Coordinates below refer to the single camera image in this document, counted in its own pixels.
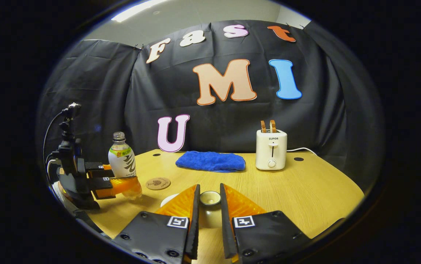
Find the wooden table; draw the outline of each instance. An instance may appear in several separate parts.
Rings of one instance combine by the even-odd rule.
[[[346,175],[311,152],[289,152],[285,168],[280,171],[258,170],[255,154],[238,154],[246,161],[242,172],[217,173],[178,168],[176,160],[184,152],[167,153],[155,149],[135,157],[143,200],[132,203],[122,194],[116,199],[98,200],[101,210],[89,212],[93,222],[114,238],[138,214],[155,212],[166,197],[182,192],[194,184],[200,191],[220,192],[220,183],[236,189],[267,212],[281,210],[308,237],[318,235],[336,220],[348,216],[361,202],[361,189]],[[303,161],[294,160],[301,157]],[[171,185],[153,191],[145,183],[154,177],[166,177]],[[192,263],[231,263],[224,259],[221,228],[201,228],[197,260]]]

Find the ceiling light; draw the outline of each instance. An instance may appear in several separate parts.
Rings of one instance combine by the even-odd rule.
[[[153,7],[154,5],[160,4],[162,2],[165,2],[167,0],[150,0],[138,5],[134,5],[133,7],[129,8],[128,10],[125,10],[124,12],[116,15],[115,17],[111,18],[111,20],[115,20],[118,22],[123,22],[124,20],[128,19],[129,17],[132,17],[133,15],[142,12],[143,10],[146,10],[147,8]]]

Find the toaster knob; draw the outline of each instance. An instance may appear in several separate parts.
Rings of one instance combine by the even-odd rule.
[[[270,160],[267,162],[267,165],[268,165],[270,168],[275,167],[275,166],[276,166],[276,160],[274,160],[274,159],[270,159]]]

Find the white toaster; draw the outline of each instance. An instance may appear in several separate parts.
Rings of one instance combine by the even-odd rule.
[[[287,133],[276,130],[256,132],[256,168],[265,171],[277,171],[285,167],[287,157]]]

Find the letter m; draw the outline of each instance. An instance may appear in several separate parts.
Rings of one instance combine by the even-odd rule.
[[[200,97],[198,105],[215,103],[215,97],[210,95],[210,88],[220,100],[227,100],[230,87],[233,84],[233,93],[230,96],[235,101],[248,101],[256,98],[256,93],[251,88],[248,75],[249,60],[237,59],[228,63],[227,70],[222,76],[217,69],[209,64],[197,65],[192,69],[199,77]]]

